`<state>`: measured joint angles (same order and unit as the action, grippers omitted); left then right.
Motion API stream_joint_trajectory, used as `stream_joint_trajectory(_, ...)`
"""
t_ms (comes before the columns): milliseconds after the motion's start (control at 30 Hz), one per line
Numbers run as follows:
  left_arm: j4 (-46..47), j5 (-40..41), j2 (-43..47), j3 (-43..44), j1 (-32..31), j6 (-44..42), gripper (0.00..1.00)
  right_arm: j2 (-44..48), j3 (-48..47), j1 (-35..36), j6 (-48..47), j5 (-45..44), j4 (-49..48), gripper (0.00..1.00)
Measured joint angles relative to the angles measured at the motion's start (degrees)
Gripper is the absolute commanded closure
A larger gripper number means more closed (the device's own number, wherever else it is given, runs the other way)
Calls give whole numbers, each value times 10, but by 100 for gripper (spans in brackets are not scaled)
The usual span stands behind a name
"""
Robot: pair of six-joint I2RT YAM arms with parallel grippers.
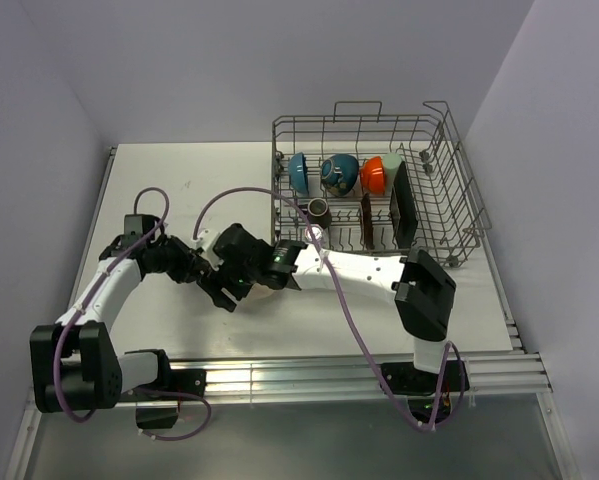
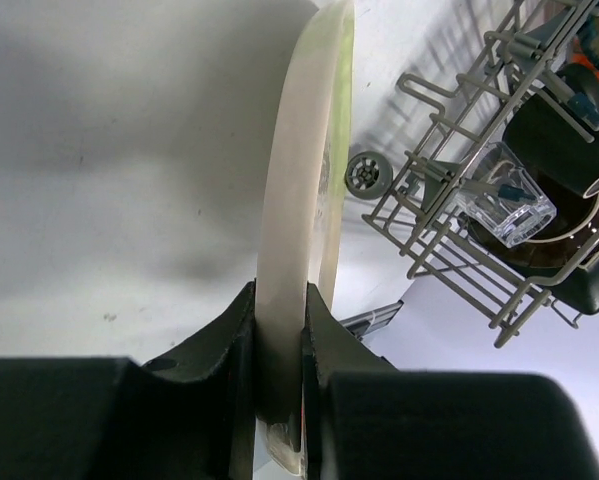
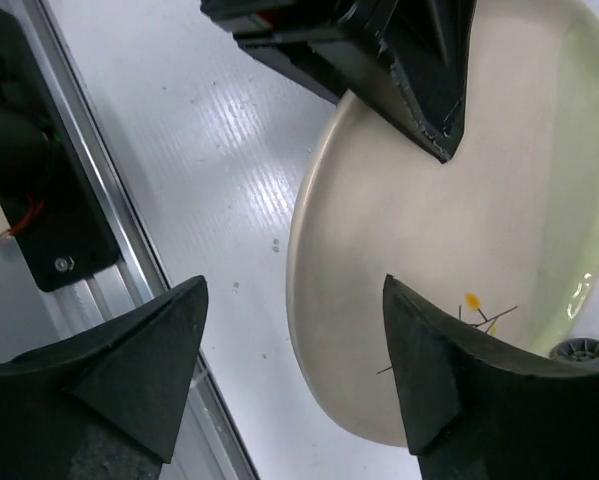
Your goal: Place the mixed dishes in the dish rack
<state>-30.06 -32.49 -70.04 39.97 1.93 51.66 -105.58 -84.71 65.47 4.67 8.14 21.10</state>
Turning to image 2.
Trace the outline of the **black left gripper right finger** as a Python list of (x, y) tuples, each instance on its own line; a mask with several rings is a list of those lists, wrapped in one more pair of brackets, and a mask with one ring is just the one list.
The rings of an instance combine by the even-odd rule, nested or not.
[(301, 345), (309, 479), (599, 479), (579, 412), (550, 378), (398, 370), (314, 285)]

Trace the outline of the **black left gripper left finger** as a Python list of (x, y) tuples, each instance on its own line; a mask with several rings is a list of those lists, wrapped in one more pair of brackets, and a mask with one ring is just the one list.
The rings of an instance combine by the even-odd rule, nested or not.
[(0, 479), (249, 479), (253, 283), (167, 352), (0, 358)]

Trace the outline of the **large cream round plate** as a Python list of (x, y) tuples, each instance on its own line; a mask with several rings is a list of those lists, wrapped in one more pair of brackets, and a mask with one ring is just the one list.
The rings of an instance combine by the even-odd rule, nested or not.
[(273, 135), (256, 270), (255, 398), (265, 446), (303, 477), (301, 332), (307, 290), (332, 304), (351, 134), (355, 12), (332, 1), (307, 22), (286, 73)]

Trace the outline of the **clear glass cup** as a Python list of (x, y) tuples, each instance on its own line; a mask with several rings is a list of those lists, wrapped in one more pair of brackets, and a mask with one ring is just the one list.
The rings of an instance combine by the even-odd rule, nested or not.
[(557, 208), (502, 142), (486, 145), (466, 170), (455, 204), (507, 248), (547, 227)]

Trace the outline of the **dark brown mug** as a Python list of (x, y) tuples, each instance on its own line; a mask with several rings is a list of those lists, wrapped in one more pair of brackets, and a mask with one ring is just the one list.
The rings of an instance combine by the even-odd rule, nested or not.
[[(599, 80), (571, 63), (558, 76), (592, 102), (599, 113)], [(513, 116), (503, 143), (521, 161), (556, 207), (555, 218), (529, 240), (505, 247), (477, 222), (470, 236), (515, 267), (554, 269), (565, 265), (599, 228), (599, 130), (586, 141), (542, 96), (535, 94)]]

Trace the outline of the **black floral square plate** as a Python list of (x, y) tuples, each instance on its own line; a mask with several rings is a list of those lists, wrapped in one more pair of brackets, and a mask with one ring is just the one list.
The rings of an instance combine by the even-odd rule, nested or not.
[(599, 254), (586, 265), (580, 265), (559, 285), (553, 296), (584, 315), (599, 313)]

